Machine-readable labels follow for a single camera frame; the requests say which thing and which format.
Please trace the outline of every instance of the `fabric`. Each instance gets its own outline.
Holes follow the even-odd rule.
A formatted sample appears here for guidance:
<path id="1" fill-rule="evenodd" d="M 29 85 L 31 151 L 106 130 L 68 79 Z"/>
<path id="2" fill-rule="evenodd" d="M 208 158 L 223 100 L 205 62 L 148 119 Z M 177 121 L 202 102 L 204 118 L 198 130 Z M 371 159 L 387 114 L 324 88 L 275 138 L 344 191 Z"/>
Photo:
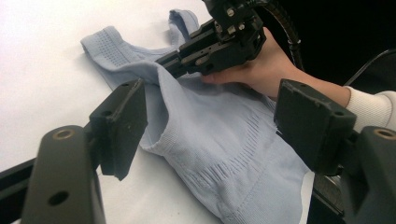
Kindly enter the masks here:
<path id="1" fill-rule="evenodd" d="M 299 223 L 309 170 L 276 135 L 274 103 L 237 84 L 209 85 L 199 74 L 174 79 L 154 61 L 198 29 L 189 11 L 169 18 L 172 46 L 148 50 L 114 27 L 81 43 L 111 88 L 146 81 L 148 127 L 140 146 L 164 156 L 192 194 L 224 223 Z"/>
<path id="2" fill-rule="evenodd" d="M 346 109 L 358 116 L 355 131 L 365 126 L 385 127 L 396 131 L 396 92 L 382 91 L 372 95 L 347 87 L 351 97 Z"/>

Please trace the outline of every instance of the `cable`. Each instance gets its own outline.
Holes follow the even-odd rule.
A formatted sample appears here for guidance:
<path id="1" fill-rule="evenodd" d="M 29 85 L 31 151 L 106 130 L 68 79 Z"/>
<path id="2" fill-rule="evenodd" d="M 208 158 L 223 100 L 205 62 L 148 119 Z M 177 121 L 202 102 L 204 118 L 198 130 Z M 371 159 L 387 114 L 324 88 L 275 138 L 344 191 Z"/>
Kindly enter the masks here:
<path id="1" fill-rule="evenodd" d="M 355 73 L 355 75 L 353 75 L 353 77 L 350 78 L 346 82 L 345 86 L 349 86 L 350 84 L 352 84 L 352 82 L 355 81 L 356 78 L 358 78 L 376 60 L 378 60 L 384 56 L 390 55 L 392 53 L 395 53 L 395 52 L 396 52 L 396 49 L 387 49 L 387 50 L 381 52 L 380 54 L 376 55 L 374 58 L 372 58 L 370 61 L 368 61 L 364 66 L 362 66 L 361 69 L 359 69 L 359 71 L 357 73 Z"/>
<path id="2" fill-rule="evenodd" d="M 274 16 L 288 37 L 289 50 L 294 65 L 304 71 L 303 59 L 300 53 L 301 39 L 286 10 L 276 0 L 249 0 L 246 2 L 246 6 L 263 7 Z"/>

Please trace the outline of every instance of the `human hand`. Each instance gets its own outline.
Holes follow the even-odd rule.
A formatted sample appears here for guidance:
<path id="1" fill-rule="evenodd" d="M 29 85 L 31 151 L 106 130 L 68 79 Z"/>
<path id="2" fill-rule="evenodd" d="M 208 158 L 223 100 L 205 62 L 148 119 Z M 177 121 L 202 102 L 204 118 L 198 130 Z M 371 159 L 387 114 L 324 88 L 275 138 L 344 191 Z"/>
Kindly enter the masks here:
<path id="1" fill-rule="evenodd" d="M 205 83 L 222 84 L 240 82 L 264 95 L 276 98 L 280 79 L 287 78 L 304 82 L 311 76 L 296 68 L 283 49 L 276 43 L 271 32 L 264 27 L 267 37 L 262 51 L 252 61 L 202 76 Z"/>

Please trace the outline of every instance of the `white background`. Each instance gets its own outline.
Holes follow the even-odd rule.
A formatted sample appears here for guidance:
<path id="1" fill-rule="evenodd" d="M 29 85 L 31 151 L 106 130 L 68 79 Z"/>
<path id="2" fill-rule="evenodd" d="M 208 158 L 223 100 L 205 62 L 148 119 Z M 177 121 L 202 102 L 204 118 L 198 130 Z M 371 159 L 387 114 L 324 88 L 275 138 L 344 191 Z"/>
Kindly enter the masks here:
<path id="1" fill-rule="evenodd" d="M 210 19 L 201 0 L 0 1 L 0 172 L 35 157 L 45 133 L 85 126 L 110 94 L 81 38 L 114 25 L 131 44 L 165 48 L 173 8 L 193 11 L 201 24 Z M 145 151 L 122 182 L 100 181 L 107 223 L 220 223 L 163 158 Z"/>

